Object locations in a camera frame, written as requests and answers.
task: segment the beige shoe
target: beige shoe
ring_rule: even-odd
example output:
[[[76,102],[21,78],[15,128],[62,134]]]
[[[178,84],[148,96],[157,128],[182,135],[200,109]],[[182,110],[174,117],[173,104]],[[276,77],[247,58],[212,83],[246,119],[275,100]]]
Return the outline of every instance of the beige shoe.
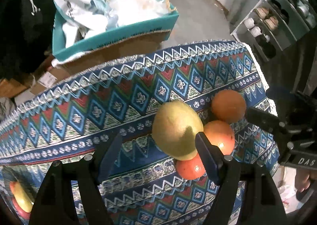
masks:
[[[265,7],[256,8],[254,11],[256,12],[256,14],[258,14],[260,19],[262,19],[262,20],[265,19],[265,17],[269,13],[269,10]]]
[[[271,31],[275,30],[278,27],[278,20],[276,16],[269,17],[268,19],[264,20],[264,23]]]

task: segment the gray floor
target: gray floor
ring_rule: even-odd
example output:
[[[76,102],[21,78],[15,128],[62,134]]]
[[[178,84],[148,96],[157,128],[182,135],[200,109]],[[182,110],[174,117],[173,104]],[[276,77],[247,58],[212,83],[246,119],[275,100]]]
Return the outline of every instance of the gray floor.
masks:
[[[163,48],[193,41],[233,39],[229,22],[213,0],[170,0],[180,16]]]

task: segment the teal box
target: teal box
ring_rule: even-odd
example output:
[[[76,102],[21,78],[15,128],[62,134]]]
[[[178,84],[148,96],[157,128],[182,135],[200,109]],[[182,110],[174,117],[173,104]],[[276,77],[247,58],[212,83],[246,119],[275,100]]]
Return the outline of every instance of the teal box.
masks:
[[[104,33],[88,39],[80,40],[74,43],[71,47],[65,48],[66,39],[62,26],[66,22],[66,20],[58,11],[56,11],[52,39],[53,55],[59,61],[64,61],[75,53],[81,51],[95,50],[100,47],[113,44],[125,38],[129,38],[131,36],[153,31],[172,30],[178,17],[178,11],[174,11],[172,13],[169,13],[168,15],[165,15],[164,17],[146,20],[119,28],[109,29]]]

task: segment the drawstring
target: drawstring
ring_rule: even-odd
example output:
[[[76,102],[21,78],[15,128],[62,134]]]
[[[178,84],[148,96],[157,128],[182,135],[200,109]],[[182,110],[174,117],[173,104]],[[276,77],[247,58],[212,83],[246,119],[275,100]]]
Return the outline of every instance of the drawstring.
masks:
[[[29,0],[29,1],[30,1],[31,5],[32,5],[32,10],[33,10],[31,12],[31,14],[34,16],[34,14],[37,13],[38,11],[41,11],[41,9],[35,6],[33,0]]]

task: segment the shoe rack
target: shoe rack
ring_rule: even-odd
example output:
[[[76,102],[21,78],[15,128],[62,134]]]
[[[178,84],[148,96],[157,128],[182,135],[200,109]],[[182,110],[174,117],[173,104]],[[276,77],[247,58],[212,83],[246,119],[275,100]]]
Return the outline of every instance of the shoe rack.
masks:
[[[266,17],[258,14],[258,9],[263,8],[269,11]],[[254,27],[260,28],[261,35],[252,31],[250,20],[254,21]],[[269,62],[314,28],[316,21],[317,14],[308,0],[259,0],[231,35],[249,44],[260,62]]]

